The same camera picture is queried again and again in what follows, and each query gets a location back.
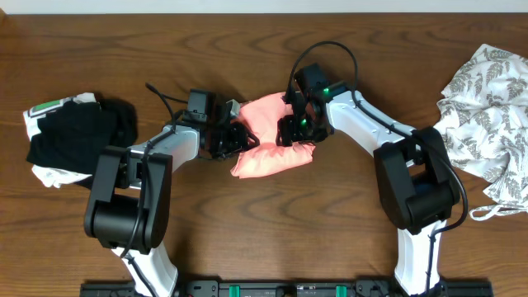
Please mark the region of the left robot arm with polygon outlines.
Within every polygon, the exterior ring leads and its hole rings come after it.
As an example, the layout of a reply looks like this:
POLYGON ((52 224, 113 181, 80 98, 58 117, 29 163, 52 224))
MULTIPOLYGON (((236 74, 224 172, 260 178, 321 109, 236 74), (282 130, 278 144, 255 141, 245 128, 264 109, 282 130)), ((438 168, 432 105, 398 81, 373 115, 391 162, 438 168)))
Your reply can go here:
POLYGON ((87 236, 118 256, 129 283, 83 284, 82 296, 174 296, 178 270, 163 239, 167 231, 172 174, 198 157, 224 160, 259 145, 236 119, 241 105, 193 89, 186 108, 151 139, 102 151, 84 219, 87 236))

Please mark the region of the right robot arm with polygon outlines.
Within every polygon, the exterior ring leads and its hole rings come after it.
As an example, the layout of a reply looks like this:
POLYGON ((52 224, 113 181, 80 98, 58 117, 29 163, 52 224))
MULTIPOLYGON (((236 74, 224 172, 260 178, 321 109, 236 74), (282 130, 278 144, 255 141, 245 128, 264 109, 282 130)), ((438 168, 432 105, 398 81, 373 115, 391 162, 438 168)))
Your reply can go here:
POLYGON ((294 68, 278 122, 277 143, 318 143, 341 131, 373 159, 380 204, 398 230, 394 278, 406 296, 439 296, 439 239, 463 194, 441 135, 402 124, 346 82, 331 82, 318 64, 294 68))

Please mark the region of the pink t-shirt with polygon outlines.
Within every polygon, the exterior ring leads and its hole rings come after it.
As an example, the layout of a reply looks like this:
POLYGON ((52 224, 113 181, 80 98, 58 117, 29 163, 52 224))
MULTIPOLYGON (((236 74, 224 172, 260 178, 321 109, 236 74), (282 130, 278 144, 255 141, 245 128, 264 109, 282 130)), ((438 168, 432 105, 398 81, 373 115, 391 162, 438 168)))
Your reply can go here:
POLYGON ((259 145, 238 155, 231 174, 240 179, 266 177, 313 161, 314 144, 276 144, 278 121, 293 114, 283 101, 285 92, 266 95, 242 105, 238 121, 259 140, 259 145))

